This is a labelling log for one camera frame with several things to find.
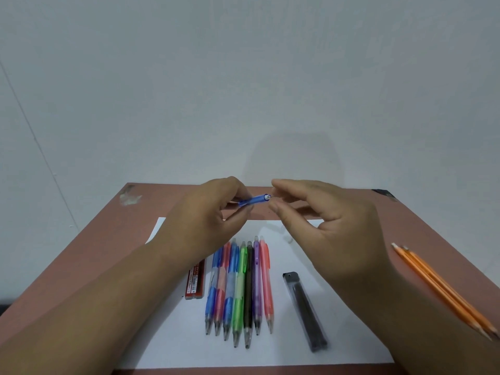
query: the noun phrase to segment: white paper sheet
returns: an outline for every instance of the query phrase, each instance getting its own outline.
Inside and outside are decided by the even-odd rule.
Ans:
[[[152,239],[165,219],[159,218]],[[321,220],[311,220],[318,226]],[[274,300],[274,332],[265,322],[252,346],[233,347],[233,337],[205,335],[204,311],[211,269],[205,262],[203,299],[184,299],[186,278],[151,316],[124,354],[119,368],[171,368],[222,366],[286,366],[392,362],[378,338],[361,322],[321,278],[281,221],[248,221],[236,235],[238,245],[263,235],[271,260],[270,278]],[[311,353],[283,273],[296,271],[326,332],[330,347]]]

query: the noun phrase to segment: white wall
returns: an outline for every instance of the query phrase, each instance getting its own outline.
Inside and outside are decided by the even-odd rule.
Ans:
[[[494,276],[499,7],[500,0],[0,0],[0,60],[79,229],[126,182],[316,178],[389,189]],[[50,181],[47,169],[33,170],[39,152],[24,157],[33,163],[8,163]],[[1,196],[10,209],[22,202],[12,192]],[[50,249],[63,249],[74,233],[61,200],[65,220],[52,230],[43,209],[36,223],[4,230],[0,259],[22,265],[14,247],[25,234],[47,232]],[[12,287],[0,263],[1,296]]]

